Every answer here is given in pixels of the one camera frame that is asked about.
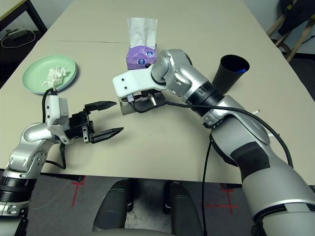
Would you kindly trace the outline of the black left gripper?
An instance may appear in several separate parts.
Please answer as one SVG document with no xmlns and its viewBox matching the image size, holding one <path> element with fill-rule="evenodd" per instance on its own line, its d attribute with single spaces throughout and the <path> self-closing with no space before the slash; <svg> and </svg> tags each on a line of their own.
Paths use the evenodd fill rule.
<svg viewBox="0 0 315 236">
<path fill-rule="evenodd" d="M 99 143 L 108 140 L 123 131 L 123 127 L 112 128 L 102 131 L 98 135 L 94 134 L 94 123 L 90 120 L 90 111 L 101 111 L 115 106 L 114 101 L 98 101 L 84 105 L 84 110 L 73 114 L 69 118 L 69 129 L 65 131 L 69 139 L 83 138 L 86 143 Z"/>
</svg>

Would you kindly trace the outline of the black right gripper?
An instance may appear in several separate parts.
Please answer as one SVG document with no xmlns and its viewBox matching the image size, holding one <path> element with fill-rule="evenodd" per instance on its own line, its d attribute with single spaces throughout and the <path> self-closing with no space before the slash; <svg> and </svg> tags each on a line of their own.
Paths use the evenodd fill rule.
<svg viewBox="0 0 315 236">
<path fill-rule="evenodd" d="M 148 101 L 151 104 L 161 104 L 164 102 L 164 95 L 156 89 L 141 91 L 143 101 Z"/>
</svg>

